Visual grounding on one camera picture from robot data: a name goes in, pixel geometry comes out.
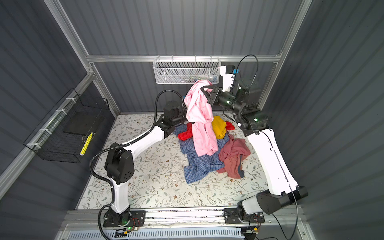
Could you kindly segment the light pink cloth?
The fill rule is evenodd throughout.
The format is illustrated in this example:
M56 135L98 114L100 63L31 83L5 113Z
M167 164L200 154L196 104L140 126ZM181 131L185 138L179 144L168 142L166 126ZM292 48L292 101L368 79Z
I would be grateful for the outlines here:
M190 88L184 98L187 106L186 118L192 123L193 140L198 156L213 155L218 151L217 138L212 128L214 120L212 106L200 90L212 83L208 80L198 80Z

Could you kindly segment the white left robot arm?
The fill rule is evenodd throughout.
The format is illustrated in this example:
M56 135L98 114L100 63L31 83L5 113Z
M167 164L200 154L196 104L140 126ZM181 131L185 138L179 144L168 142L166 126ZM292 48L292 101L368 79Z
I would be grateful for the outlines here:
M141 153L172 134L177 125L186 119L187 107L184 102L170 101L164 107L164 114L149 131L126 143L125 147L111 145L108 151L105 170L112 182L113 200L111 211L122 215L129 211L128 181L135 173L134 160Z

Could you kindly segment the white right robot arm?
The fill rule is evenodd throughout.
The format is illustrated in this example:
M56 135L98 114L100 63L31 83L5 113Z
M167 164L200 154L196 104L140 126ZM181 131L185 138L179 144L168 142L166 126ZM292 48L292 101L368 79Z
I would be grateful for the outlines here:
M214 86L203 86L201 91L210 105L233 113L236 124L256 151L267 179L267 190L240 202L240 214L264 212L270 215L308 196L308 190L290 173L276 143L274 130L269 126L268 116L256 105L247 105L243 101L247 91L238 90L233 95Z

